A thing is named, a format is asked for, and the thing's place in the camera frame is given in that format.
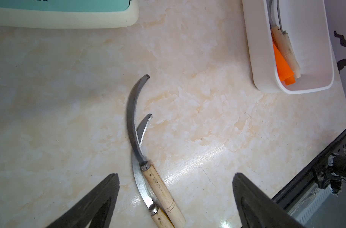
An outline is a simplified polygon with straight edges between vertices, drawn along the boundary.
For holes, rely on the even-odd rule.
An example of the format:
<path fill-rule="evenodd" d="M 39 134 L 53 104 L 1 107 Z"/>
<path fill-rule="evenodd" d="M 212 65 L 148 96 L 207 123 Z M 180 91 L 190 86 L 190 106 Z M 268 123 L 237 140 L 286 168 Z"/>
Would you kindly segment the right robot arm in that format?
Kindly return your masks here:
<path fill-rule="evenodd" d="M 332 154 L 328 158 L 330 173 L 346 177 L 346 156 Z"/>

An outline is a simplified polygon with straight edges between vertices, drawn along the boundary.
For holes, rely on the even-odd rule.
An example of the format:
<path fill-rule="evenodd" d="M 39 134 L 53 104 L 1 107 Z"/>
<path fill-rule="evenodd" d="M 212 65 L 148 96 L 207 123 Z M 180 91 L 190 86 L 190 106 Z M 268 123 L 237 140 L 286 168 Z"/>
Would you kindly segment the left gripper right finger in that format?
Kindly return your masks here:
<path fill-rule="evenodd" d="M 244 228 L 302 228 L 244 174 L 232 182 L 239 217 Z"/>

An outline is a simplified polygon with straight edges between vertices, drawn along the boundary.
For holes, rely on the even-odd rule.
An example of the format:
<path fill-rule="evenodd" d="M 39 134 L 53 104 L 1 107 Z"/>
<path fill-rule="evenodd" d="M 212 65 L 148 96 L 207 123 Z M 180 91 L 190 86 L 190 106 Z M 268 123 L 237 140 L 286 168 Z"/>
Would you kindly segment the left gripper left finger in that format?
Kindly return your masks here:
<path fill-rule="evenodd" d="M 49 228 L 108 228 L 119 192 L 117 173 L 108 175 Z"/>

